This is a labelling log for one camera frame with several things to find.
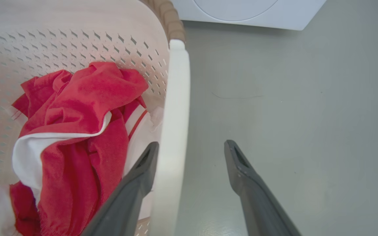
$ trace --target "laundry basket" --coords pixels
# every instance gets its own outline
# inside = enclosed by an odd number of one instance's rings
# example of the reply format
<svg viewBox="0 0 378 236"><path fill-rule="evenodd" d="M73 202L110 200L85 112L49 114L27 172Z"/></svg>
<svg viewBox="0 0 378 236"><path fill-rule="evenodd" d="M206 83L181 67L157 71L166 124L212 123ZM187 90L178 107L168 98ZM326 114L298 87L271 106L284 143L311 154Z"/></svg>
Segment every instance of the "laundry basket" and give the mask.
<svg viewBox="0 0 378 236"><path fill-rule="evenodd" d="M92 61L113 61L144 76L148 110L165 108L150 233L173 235L189 120L184 42L182 22L168 0L0 0L0 184L18 180L11 155L21 127L6 108L23 93L20 84L60 69L74 73Z"/></svg>

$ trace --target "basket handle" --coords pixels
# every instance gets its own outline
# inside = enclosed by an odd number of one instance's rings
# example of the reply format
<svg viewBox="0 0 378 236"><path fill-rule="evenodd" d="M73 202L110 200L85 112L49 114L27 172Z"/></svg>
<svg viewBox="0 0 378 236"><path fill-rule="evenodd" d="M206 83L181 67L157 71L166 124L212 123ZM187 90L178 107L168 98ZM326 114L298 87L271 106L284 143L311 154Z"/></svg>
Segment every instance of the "basket handle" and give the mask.
<svg viewBox="0 0 378 236"><path fill-rule="evenodd" d="M183 23L170 0L141 0L141 2L145 3L160 20L169 42L172 39L186 42Z"/></svg>

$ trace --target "red cloth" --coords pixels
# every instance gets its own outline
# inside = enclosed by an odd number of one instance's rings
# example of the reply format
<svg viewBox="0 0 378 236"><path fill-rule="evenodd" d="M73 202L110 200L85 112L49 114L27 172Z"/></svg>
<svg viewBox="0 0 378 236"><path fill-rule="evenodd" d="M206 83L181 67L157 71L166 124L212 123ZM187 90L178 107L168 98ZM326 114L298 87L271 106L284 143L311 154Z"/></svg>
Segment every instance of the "red cloth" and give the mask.
<svg viewBox="0 0 378 236"><path fill-rule="evenodd" d="M10 187L21 234L79 235L121 180L129 142L125 122L139 104L145 107L141 94L148 85L136 70L95 62L74 75L60 70L21 86L25 94L12 106L29 119L20 137L98 133L106 113L112 114L99 136L59 141L41 153L38 214L29 187Z"/></svg>

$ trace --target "red and white fabric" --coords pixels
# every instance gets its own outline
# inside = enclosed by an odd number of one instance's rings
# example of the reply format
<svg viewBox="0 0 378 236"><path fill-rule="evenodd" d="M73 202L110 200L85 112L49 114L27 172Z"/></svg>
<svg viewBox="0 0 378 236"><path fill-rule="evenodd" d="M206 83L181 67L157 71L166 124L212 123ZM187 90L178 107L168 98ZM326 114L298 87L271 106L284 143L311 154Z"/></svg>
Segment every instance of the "red and white fabric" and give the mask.
<svg viewBox="0 0 378 236"><path fill-rule="evenodd" d="M129 121L132 122L127 123L126 129L131 129L131 124L134 123L133 120L137 120L137 125L134 126L132 137L129 138L128 153L126 155L123 176L132 169L133 165L137 162L149 143L154 141L159 142L162 128L162 115L163 109L161 107L157 107L151 114L149 114L142 106L139 106L130 116ZM153 190L154 185L151 192L142 200L138 216L139 220L151 215Z"/></svg>
<svg viewBox="0 0 378 236"><path fill-rule="evenodd" d="M20 182L0 187L0 235L79 235L120 182L129 141L146 135L147 83L97 62L22 87L7 109L24 123L12 155ZM158 130L147 132L158 140Z"/></svg>

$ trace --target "floor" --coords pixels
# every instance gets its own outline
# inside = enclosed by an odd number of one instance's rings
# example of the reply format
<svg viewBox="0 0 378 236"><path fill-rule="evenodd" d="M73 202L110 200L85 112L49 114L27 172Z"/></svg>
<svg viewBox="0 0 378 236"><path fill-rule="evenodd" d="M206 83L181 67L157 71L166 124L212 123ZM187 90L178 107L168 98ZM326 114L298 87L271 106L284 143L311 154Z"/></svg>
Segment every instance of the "floor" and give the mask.
<svg viewBox="0 0 378 236"><path fill-rule="evenodd" d="M235 140L303 236L378 235L378 1L303 31L184 22L191 113L179 236L246 236Z"/></svg>

